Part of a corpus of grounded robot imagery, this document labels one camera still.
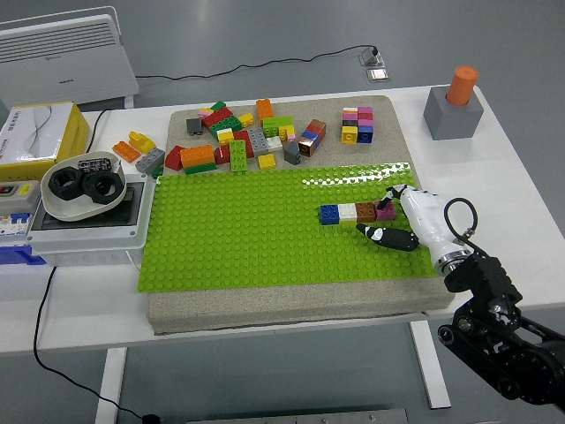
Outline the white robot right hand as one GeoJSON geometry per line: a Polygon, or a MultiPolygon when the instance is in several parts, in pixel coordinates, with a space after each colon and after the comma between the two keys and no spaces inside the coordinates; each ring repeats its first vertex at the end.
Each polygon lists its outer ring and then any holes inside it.
{"type": "Polygon", "coordinates": [[[429,249],[435,267],[464,260],[471,254],[468,249],[454,242],[455,236],[448,229],[443,216],[447,202],[439,195],[403,184],[389,187],[382,202],[387,205],[393,199],[400,201],[409,221],[409,231],[377,228],[364,223],[358,223],[357,230],[378,246],[412,252],[423,245],[429,249]]]}

